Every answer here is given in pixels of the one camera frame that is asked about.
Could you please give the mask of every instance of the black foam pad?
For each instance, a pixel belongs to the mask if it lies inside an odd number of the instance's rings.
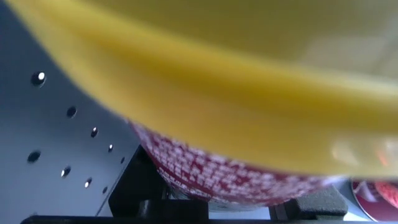
[[[284,203],[289,220],[339,220],[347,214],[348,206],[343,196],[330,186]]]

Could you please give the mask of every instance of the red patterned fabric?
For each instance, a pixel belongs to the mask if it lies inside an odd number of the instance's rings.
[[[239,206],[270,206],[330,184],[334,178],[281,174],[206,153],[132,124],[142,146],[172,187],[189,197]]]
[[[398,188],[396,185],[377,181],[374,183],[379,194],[392,206],[398,208]]]

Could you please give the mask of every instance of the gray surface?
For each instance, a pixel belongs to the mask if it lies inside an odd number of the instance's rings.
[[[41,88],[30,83],[37,71],[47,77]],[[1,0],[0,144],[0,223],[7,224],[33,213],[96,215],[138,146],[125,122],[78,91]],[[29,164],[34,150],[41,156]],[[61,178],[66,166],[71,172]]]
[[[209,212],[210,219],[221,220],[269,220],[267,207],[258,208],[249,212]]]
[[[371,221],[355,201],[349,180],[337,183],[335,187],[344,196],[344,200],[348,205],[348,213],[345,215],[344,221]]]

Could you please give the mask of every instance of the yellow lid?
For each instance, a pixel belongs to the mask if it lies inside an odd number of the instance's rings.
[[[6,2],[78,86],[160,133],[271,169],[398,174],[397,1]]]

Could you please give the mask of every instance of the mounting hole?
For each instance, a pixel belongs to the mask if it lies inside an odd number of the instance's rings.
[[[112,152],[112,151],[113,151],[113,145],[110,144],[109,147],[108,147],[108,152]]]
[[[85,188],[88,188],[92,181],[93,181],[93,179],[91,177],[89,179],[87,179],[85,182]]]
[[[98,134],[98,128],[95,127],[95,128],[93,128],[93,130],[91,131],[91,137],[93,138],[93,137],[97,136],[97,134]]]
[[[27,157],[27,162],[35,163],[39,159],[40,155],[41,155],[41,152],[38,150],[31,152],[29,154],[29,156]]]
[[[44,72],[35,72],[30,79],[33,86],[41,87],[45,82],[46,76]]]
[[[67,110],[67,117],[68,118],[73,118],[76,115],[77,109],[76,106],[71,106]]]
[[[69,175],[70,173],[70,166],[65,167],[62,171],[61,171],[61,177],[66,178],[67,175]]]

